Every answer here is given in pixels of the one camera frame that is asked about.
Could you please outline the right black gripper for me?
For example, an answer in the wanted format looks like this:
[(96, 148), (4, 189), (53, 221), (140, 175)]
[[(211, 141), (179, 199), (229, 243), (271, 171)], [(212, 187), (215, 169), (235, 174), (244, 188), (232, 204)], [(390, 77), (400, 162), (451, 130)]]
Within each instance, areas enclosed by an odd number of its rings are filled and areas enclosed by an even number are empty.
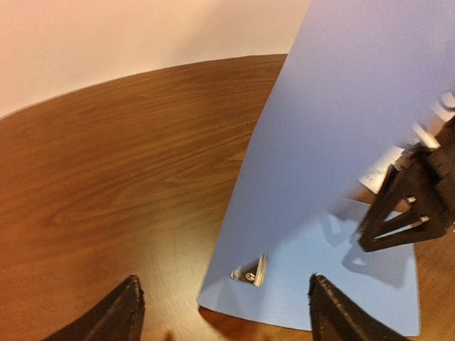
[(437, 239), (454, 228), (454, 120), (444, 123), (437, 135), (419, 141), (413, 151), (420, 171), (414, 181), (416, 215), (408, 210), (388, 219), (405, 198), (404, 171), (390, 165), (359, 226), (358, 243), (365, 252)]

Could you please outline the metal folder clip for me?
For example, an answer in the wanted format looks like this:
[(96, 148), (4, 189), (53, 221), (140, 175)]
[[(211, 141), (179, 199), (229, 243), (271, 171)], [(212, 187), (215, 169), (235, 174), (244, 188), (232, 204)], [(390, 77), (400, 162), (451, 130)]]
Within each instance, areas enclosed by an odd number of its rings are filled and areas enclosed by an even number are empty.
[(268, 251), (265, 251), (257, 259), (237, 267), (230, 274), (234, 281), (251, 284), (261, 287), (264, 283), (268, 267)]

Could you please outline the white paper sheet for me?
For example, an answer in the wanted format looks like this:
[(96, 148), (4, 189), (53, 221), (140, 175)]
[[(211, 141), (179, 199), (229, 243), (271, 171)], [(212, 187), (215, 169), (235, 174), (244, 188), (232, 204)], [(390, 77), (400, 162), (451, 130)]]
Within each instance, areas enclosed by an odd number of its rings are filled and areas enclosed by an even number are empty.
[(389, 166), (395, 165), (404, 151), (403, 148), (393, 146), (359, 177), (360, 184), (376, 195), (385, 180)]

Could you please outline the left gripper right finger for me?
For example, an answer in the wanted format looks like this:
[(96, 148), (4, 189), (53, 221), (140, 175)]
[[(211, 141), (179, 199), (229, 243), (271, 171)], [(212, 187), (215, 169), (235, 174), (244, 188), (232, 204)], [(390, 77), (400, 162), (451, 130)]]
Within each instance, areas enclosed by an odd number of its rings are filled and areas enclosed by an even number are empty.
[(316, 341), (406, 341), (407, 338), (367, 314), (321, 274), (309, 280), (309, 312)]

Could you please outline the blue folder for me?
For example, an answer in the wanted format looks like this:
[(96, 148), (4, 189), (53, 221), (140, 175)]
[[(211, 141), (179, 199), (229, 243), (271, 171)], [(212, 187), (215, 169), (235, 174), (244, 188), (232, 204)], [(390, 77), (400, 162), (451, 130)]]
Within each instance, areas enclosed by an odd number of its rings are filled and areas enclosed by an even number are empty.
[[(454, 83), (453, 1), (312, 1), (257, 122), (198, 304), (309, 330), (322, 274), (393, 330), (420, 331), (412, 245), (366, 254), (347, 194)], [(264, 283), (230, 274), (268, 251)]]

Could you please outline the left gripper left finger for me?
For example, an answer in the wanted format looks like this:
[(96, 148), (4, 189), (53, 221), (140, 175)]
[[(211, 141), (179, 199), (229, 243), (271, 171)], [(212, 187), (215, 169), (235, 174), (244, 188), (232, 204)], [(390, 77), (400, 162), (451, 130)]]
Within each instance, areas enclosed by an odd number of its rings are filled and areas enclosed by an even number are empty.
[(145, 317), (139, 277), (130, 275), (85, 314), (47, 340), (140, 340)]

